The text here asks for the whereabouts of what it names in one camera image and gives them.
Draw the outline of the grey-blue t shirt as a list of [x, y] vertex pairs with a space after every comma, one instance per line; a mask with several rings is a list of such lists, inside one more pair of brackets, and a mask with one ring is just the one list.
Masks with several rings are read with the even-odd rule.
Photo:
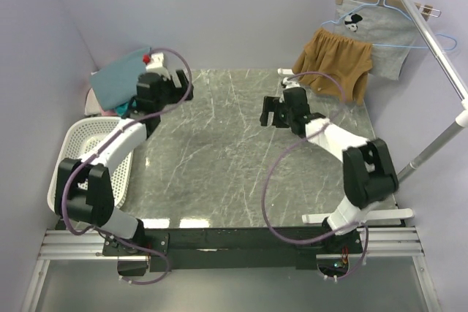
[[143, 56], [150, 50], [150, 47], [135, 50], [89, 77], [91, 88], [103, 110], [112, 110], [136, 94], [138, 76], [146, 70]]

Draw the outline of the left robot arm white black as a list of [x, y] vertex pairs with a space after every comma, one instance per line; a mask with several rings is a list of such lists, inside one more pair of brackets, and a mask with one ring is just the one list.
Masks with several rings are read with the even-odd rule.
[[193, 98], [191, 70], [176, 71], [179, 84], [172, 76], [145, 72], [137, 79], [137, 93], [114, 130], [92, 151], [77, 159], [65, 158], [57, 167], [54, 211], [74, 235], [72, 222], [86, 224], [120, 239], [120, 246], [131, 255], [146, 246], [143, 222], [115, 205], [111, 176], [119, 164], [136, 147], [145, 142], [161, 122], [161, 116]]

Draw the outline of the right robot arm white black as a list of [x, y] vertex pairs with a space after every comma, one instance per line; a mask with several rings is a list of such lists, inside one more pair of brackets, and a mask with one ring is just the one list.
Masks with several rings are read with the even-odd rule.
[[385, 141], [370, 140], [353, 134], [321, 113], [312, 113], [304, 88], [286, 88], [282, 96], [265, 96], [260, 125], [290, 129], [301, 142], [310, 142], [336, 157], [342, 163], [344, 198], [337, 208], [323, 220], [326, 229], [311, 239], [292, 239], [271, 226], [265, 208], [268, 185], [263, 186], [261, 211], [269, 231], [280, 240], [298, 246], [321, 242], [322, 247], [336, 253], [347, 243], [349, 233], [366, 222], [371, 210], [399, 189], [393, 161]]

